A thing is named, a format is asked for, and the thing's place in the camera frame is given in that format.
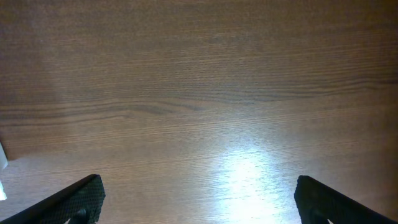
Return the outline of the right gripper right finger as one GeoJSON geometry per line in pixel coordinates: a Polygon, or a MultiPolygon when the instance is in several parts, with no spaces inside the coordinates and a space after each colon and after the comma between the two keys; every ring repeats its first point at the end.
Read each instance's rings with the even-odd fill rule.
{"type": "Polygon", "coordinates": [[[294,199],[302,224],[397,224],[307,175],[298,177],[294,199]]]}

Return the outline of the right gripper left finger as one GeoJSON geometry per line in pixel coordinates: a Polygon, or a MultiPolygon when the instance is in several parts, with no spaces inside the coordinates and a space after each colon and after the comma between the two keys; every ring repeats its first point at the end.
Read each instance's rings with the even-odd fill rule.
{"type": "Polygon", "coordinates": [[[101,176],[91,174],[1,224],[93,224],[100,218],[105,196],[101,176]]]}

